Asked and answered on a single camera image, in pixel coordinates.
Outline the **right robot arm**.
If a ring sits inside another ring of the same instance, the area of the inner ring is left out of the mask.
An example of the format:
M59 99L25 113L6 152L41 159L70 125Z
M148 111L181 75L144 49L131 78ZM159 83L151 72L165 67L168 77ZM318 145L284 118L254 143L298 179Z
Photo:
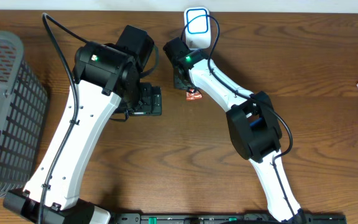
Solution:
M304 213L291 191L283 168L280 140L289 127L263 91L246 90L214 63L203 50L191 50L180 38L163 46L174 69L175 88L201 89L226 113L234 149L255 169L268 211L284 223L301 223Z

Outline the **red chocolate bar wrapper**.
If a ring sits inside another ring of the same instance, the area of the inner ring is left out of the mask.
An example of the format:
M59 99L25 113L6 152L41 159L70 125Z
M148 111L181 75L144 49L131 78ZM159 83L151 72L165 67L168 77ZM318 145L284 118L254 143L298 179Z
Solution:
M202 94L197 89L187 89L186 90L186 100L187 101L193 101L193 100L199 100L202 99Z

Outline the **white barcode scanner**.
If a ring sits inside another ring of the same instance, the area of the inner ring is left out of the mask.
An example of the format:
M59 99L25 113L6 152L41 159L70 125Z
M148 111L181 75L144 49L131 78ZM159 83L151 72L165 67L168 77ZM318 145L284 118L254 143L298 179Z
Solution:
M191 50L207 49L211 44L209 10L205 7L189 7L184 11L185 41Z

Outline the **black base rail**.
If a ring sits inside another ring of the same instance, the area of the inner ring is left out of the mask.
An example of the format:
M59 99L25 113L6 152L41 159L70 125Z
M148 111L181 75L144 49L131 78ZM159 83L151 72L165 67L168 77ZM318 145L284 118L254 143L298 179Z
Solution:
M277 221L266 213L230 215L141 215L139 213L116 213L109 221L113 224L219 224L219 223L305 223L305 224L347 224L344 215L301 214L293 221Z

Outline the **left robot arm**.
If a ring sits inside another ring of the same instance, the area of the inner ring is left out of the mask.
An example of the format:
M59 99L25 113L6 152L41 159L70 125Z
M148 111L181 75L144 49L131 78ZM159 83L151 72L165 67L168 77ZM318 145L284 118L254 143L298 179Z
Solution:
M157 47L148 33L124 28L115 44L88 42L75 55L73 87L39 167L23 188L10 190L4 208L33 223L109 223L111 213L80 199L86 166L106 123L117 114L159 116L161 90L144 83Z

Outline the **grey plastic mesh basket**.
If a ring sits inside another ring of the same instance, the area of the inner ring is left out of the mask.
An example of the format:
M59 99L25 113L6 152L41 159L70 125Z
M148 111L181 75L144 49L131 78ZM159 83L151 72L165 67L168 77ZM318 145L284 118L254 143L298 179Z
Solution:
M34 173L48 105L22 41L0 30L0 198L25 186Z

